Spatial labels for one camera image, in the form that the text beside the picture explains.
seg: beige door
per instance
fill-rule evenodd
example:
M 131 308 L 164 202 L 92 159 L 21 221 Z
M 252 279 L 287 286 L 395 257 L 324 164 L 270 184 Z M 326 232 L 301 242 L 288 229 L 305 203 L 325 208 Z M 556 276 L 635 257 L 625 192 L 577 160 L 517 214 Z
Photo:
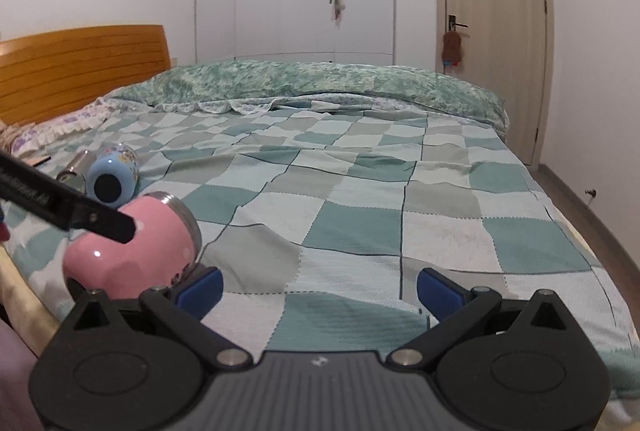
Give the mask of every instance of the beige door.
M 540 124 L 546 65 L 546 0 L 446 0 L 456 16 L 463 61 L 446 73 L 495 91 L 506 101 L 508 147 L 532 162 Z

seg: pillow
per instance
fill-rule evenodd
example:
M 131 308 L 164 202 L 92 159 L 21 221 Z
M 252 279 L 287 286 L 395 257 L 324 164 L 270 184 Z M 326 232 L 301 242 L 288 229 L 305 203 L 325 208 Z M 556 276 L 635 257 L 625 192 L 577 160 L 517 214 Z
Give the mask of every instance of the pillow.
M 117 98 L 156 107 L 258 97 L 354 93 L 412 102 L 435 111 L 490 124 L 504 138 L 504 101 L 495 93 L 450 75 L 408 66 L 336 62 L 222 61 L 176 66 L 111 91 Z
M 27 128 L 33 127 L 34 124 L 19 126 L 17 124 L 6 125 L 0 120 L 0 150 L 11 153 L 12 146 L 16 138 Z
M 67 135 L 97 127 L 109 118 L 113 111 L 113 107 L 98 98 L 91 104 L 71 113 L 65 113 L 40 124 L 24 126 L 12 139 L 11 154 L 24 157 Z

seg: black handle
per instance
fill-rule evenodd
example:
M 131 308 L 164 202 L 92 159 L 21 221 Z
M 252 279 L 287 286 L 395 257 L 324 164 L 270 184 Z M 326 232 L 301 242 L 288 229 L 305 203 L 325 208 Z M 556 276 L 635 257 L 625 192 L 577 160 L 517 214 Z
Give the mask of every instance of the black handle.
M 130 216 L 99 204 L 1 152 L 0 198 L 20 205 L 62 231 L 86 229 L 120 243 L 128 243 L 136 233 L 136 224 Z
M 462 23 L 456 23 L 456 16 L 449 16 L 449 32 L 456 31 L 456 26 L 462 26 L 464 28 L 469 28 L 469 25 L 463 25 Z

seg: pink mug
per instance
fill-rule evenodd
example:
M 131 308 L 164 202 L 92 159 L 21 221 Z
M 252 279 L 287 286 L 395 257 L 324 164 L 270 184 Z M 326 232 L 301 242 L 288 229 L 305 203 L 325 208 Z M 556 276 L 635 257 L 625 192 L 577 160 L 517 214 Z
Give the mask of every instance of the pink mug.
M 110 299 L 136 299 L 152 286 L 178 283 L 200 253 L 200 228 L 174 195 L 150 192 L 119 210 L 136 221 L 131 241 L 84 233 L 66 249 L 62 271 L 74 299 L 85 289 L 102 289 Z

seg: wooden headboard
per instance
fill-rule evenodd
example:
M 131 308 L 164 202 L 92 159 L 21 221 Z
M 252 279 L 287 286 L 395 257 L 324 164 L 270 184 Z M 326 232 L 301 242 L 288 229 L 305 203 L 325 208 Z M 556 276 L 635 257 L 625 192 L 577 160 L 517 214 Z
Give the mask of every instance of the wooden headboard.
M 0 42 L 0 120 L 49 120 L 170 67 L 158 25 L 78 28 Z

